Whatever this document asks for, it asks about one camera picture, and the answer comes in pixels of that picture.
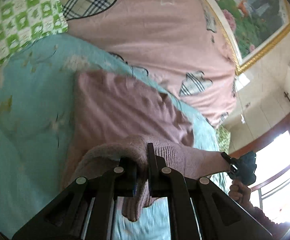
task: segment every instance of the green checkered pillow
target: green checkered pillow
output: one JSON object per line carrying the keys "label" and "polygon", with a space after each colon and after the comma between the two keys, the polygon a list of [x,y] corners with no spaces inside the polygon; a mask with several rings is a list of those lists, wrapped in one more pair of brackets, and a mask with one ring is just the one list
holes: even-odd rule
{"label": "green checkered pillow", "polygon": [[218,127],[218,129],[216,129],[216,138],[219,150],[228,154],[230,145],[230,132],[221,125]]}
{"label": "green checkered pillow", "polygon": [[15,52],[67,31],[60,0],[0,0],[0,66]]}

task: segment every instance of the pink bed sheet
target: pink bed sheet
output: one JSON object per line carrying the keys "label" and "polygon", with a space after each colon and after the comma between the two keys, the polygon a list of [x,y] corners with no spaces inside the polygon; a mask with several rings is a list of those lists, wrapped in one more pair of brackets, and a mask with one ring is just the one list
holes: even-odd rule
{"label": "pink bed sheet", "polygon": [[235,108],[232,49],[201,0],[117,0],[69,33],[147,69],[214,127]]}

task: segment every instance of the pink towel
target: pink towel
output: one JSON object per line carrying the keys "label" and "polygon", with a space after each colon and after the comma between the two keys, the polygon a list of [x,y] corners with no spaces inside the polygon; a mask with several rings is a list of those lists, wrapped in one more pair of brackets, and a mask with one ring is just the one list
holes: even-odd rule
{"label": "pink towel", "polygon": [[137,192],[135,197],[125,197],[122,214],[130,221],[137,221],[144,207],[156,199],[149,196],[147,144],[153,143],[155,154],[165,159],[166,165],[185,177],[198,179],[214,173],[228,171],[229,164],[220,152],[208,152],[173,143],[153,136],[131,136],[123,140],[94,147],[80,162],[70,182],[79,176],[89,179],[101,176],[118,165],[118,159],[127,157],[138,165]]}
{"label": "pink towel", "polygon": [[103,70],[77,74],[75,133],[62,186],[84,154],[95,146],[145,134],[193,145],[192,124],[166,94],[131,76]]}

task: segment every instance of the blue sheet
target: blue sheet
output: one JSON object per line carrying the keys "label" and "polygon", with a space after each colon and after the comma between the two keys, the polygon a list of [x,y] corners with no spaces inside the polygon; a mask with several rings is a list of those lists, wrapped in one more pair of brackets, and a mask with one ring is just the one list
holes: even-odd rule
{"label": "blue sheet", "polygon": [[[4,77],[0,86],[0,231],[8,238],[59,193],[61,171],[73,134],[74,73],[87,68],[133,74],[168,93],[141,69],[131,69],[67,34],[43,38],[11,57],[0,76]],[[205,118],[170,97],[193,123],[194,147],[217,150],[215,131]],[[143,236],[138,239],[168,239],[166,211],[166,202],[160,200],[144,210],[144,219],[138,223],[131,224],[117,216],[115,239],[135,239],[128,232],[136,231]],[[157,230],[167,238],[158,236],[154,232]]]}

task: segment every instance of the person's arm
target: person's arm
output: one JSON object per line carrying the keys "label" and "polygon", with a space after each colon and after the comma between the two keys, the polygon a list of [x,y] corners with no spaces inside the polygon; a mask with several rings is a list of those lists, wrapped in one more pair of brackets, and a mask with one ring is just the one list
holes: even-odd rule
{"label": "person's arm", "polygon": [[265,216],[263,211],[254,207],[250,200],[251,189],[242,184],[241,181],[234,179],[230,186],[228,195],[235,200],[243,209],[245,209],[253,218],[255,218],[263,227],[265,227],[275,240],[281,239],[290,228],[290,223],[275,224]]}

